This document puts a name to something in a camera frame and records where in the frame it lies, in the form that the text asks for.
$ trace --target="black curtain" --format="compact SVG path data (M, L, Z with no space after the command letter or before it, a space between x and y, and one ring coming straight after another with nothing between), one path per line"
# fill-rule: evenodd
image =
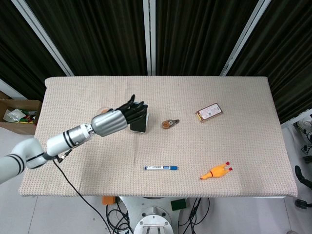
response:
M219 76L258 0L157 0L156 74Z
M267 76L281 123L312 108L312 2L273 0L229 76Z
M27 0L75 76L147 75L142 0Z
M10 0L0 1L0 31L0 79L42 100L44 80L65 74Z

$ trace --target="brown tape measure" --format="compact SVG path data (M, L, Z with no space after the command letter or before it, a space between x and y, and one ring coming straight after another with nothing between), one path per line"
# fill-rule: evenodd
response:
M162 122L161 126L162 126L163 129L168 129L168 128L171 128L171 127L175 126L179 122L180 122L180 120L178 120L178 119L165 120L165 121Z

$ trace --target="robot finger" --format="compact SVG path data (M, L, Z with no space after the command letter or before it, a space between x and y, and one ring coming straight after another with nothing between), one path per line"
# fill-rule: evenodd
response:
M135 101L135 97L136 97L136 96L133 94L133 95L131 96L130 100L129 100L127 103L123 104L122 106L119 106L119 107L116 109L116 111L126 110L126 109L128 109L129 107L131 107L132 104L133 104L133 102Z
M143 115L144 113L146 113L146 108L144 108L144 109L140 110L139 112L136 112L130 116L127 116L126 119L132 120L134 118L137 118L137 117Z
M144 108L145 108L144 102L142 101L142 102L139 103L138 106L131 107L130 109L127 109L127 110L124 110L124 111L121 111L121 112L123 113L123 115L125 117L127 117L127 116L130 116L130 115L132 115L132 114L134 114L136 112L139 112L139 111L143 110Z
M138 120L144 118L145 116L146 116L146 113L143 114L143 115L141 115L141 116L139 116L139 117L137 117L137 118L127 120L127 123L130 124L130 123L136 122L136 121L138 121Z

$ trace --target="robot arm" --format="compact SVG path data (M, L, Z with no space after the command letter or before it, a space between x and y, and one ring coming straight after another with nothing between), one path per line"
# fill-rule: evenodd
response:
M35 138L20 142L9 155L0 158L0 184L22 173L25 167L34 169L55 158L62 162L73 148L87 142L94 134L105 137L140 120L146 115L147 105L143 105L142 101L134 107L134 99L135 95L132 95L126 104L116 110L95 116L91 124L81 124L48 139L46 152Z

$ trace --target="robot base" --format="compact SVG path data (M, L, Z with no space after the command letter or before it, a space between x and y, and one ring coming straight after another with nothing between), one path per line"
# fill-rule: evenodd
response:
M180 210L172 211L171 201L179 197L131 197L121 196L134 234L177 233Z

